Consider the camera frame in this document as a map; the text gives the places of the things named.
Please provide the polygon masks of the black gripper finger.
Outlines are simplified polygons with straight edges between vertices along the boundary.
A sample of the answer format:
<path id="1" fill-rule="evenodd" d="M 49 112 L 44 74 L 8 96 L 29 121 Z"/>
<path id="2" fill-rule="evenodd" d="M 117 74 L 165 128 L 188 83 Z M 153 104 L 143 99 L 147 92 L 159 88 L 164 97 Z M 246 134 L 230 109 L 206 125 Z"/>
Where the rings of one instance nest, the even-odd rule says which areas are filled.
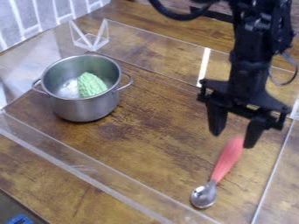
<path id="1" fill-rule="evenodd" d="M 210 132 L 218 136 L 226 128 L 228 110 L 214 100 L 207 102 Z"/>
<path id="2" fill-rule="evenodd" d="M 267 129 L 267 119 L 262 116 L 254 117 L 247 125 L 247 133 L 244 140 L 244 147 L 247 149 L 255 147 L 258 140 L 266 129 Z"/>

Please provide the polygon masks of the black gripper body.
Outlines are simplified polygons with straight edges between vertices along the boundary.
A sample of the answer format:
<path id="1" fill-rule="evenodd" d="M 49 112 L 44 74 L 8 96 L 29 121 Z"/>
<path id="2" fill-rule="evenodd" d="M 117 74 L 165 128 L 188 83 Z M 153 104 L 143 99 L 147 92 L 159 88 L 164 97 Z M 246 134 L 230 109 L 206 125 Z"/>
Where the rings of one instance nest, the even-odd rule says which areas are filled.
<path id="1" fill-rule="evenodd" d="M 290 107 L 267 92 L 267 79 L 272 56 L 228 56 L 231 69 L 227 80 L 204 78 L 200 81 L 198 100 L 216 101 L 234 114 L 250 121 L 262 116 L 267 119 L 267 130 L 284 126 Z"/>

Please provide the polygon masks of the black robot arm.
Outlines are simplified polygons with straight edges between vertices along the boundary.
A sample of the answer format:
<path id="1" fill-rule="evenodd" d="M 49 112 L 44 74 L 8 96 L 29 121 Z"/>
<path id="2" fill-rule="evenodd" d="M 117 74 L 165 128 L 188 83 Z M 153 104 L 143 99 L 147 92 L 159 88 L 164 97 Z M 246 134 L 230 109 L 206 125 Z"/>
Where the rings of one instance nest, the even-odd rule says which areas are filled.
<path id="1" fill-rule="evenodd" d="M 206 103 L 210 132 L 226 128 L 228 113 L 244 116 L 243 147 L 252 148 L 264 130 L 284 127 L 290 107 L 268 92 L 267 82 L 275 55 L 286 55 L 295 31 L 291 25 L 292 0 L 228 0 L 232 10 L 235 45 L 230 52 L 228 80 L 203 79 L 198 100 Z"/>

